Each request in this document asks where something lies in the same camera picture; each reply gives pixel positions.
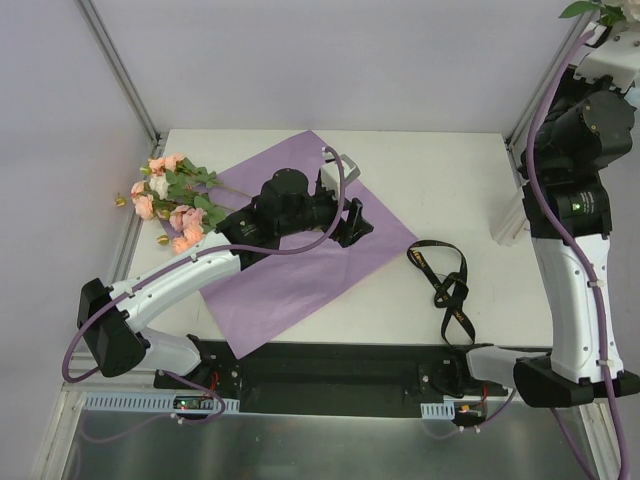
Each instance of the white table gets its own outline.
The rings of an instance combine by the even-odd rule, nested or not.
[[[165,155],[181,152],[196,165],[220,172],[297,133],[172,130]],[[551,314],[531,243],[501,247],[489,233],[516,189],[501,135],[316,133],[358,163],[362,182],[418,238],[450,242],[464,252],[470,287],[464,310],[475,325],[478,342],[551,345]],[[171,258],[170,248],[156,243],[163,233],[157,220],[144,223],[131,276]],[[429,248],[426,256],[439,273],[459,265],[457,255],[447,249]],[[433,293],[402,254],[275,340],[440,344],[444,310],[433,306]],[[163,312],[150,327],[224,339],[200,293]],[[456,322],[451,322],[449,332],[452,342],[468,342]]]

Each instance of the white wall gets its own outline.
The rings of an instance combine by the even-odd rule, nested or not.
[[[602,171],[613,216],[609,256],[611,320],[625,368],[640,375],[640,115],[633,151]],[[640,475],[640,396],[621,400],[632,473]]]
[[[70,0],[0,2],[0,477],[30,477],[81,285],[105,275],[149,144]]]
[[[94,0],[160,130],[509,134],[568,0]]]

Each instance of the purple cloth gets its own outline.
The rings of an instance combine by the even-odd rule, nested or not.
[[[291,167],[307,175],[313,193],[323,164],[321,147],[324,145],[313,132],[304,132],[220,173],[218,178],[233,188],[257,195],[274,172]],[[210,190],[210,197],[236,209],[248,203],[247,197],[221,188]],[[352,247],[343,249],[327,240],[304,254],[265,258],[248,270],[200,290],[237,358],[251,353],[331,302],[406,251],[416,240],[358,180],[347,187],[347,198],[354,197],[362,201],[363,216],[374,226],[374,231]],[[319,235],[304,232],[285,237],[280,248],[302,247]]]

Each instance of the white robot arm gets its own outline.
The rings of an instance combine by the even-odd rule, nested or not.
[[[176,337],[147,327],[160,312],[213,281],[234,275],[279,251],[280,239],[319,228],[346,248],[373,227],[362,217],[362,203],[344,198],[344,188],[360,171],[346,155],[325,154],[315,194],[307,177],[294,169],[276,172],[249,205],[220,222],[216,231],[149,272],[104,287],[99,279],[84,285],[78,328],[84,332],[98,368],[106,377],[134,367],[169,371],[204,384],[209,378],[208,354],[197,337]],[[341,212],[349,211],[343,220]],[[99,317],[96,312],[117,301]]]
[[[529,169],[523,153],[520,173],[531,180],[533,166],[536,184],[553,216],[586,256],[598,279],[590,281],[585,262],[548,218],[530,181],[523,187],[524,207],[551,307],[552,352],[540,356],[490,346],[467,353],[473,378],[517,388],[530,406],[570,407],[605,397],[600,348],[605,338],[604,366],[616,396],[640,391],[638,376],[624,369],[611,327],[606,284],[611,213],[598,174],[632,147],[635,108],[624,95],[640,69],[639,40],[635,32],[612,34],[575,70],[561,72],[564,75],[553,106],[535,135],[534,162]],[[594,293],[602,295],[605,323]]]

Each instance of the camera strap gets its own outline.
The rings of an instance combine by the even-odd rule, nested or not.
[[[420,247],[446,247],[458,252],[460,255],[460,268],[457,272],[451,272],[443,281],[440,281],[436,273],[429,266],[424,256],[416,248]],[[431,282],[436,293],[433,296],[433,303],[437,308],[445,308],[442,326],[440,327],[440,335],[442,339],[451,345],[447,340],[447,328],[451,322],[451,318],[455,318],[460,326],[471,339],[471,345],[476,341],[476,330],[469,317],[462,311],[462,304],[469,294],[467,286],[467,260],[462,252],[450,243],[441,242],[439,240],[419,240],[409,247],[407,257],[416,268],[424,273],[425,277]],[[449,289],[453,286],[453,292],[449,293]]]

